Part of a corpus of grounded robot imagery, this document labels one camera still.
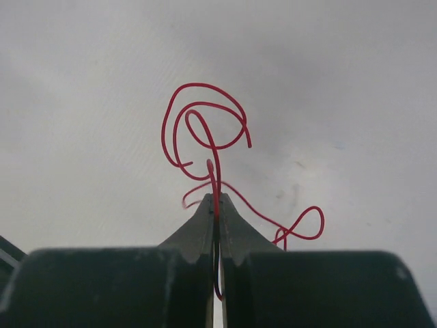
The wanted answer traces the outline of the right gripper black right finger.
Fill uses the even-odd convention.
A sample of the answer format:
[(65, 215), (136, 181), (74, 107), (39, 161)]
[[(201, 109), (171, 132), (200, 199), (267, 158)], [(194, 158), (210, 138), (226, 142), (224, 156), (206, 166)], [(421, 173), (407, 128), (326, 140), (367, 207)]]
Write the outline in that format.
[(385, 251), (283, 251), (220, 200), (225, 327), (433, 327), (402, 260)]

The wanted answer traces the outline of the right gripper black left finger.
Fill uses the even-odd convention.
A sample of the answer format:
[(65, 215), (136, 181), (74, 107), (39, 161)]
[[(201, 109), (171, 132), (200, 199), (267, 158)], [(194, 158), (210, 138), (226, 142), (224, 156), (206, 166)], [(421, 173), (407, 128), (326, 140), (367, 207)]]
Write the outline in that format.
[(211, 195), (154, 247), (47, 248), (1, 295), (2, 327), (211, 327)]

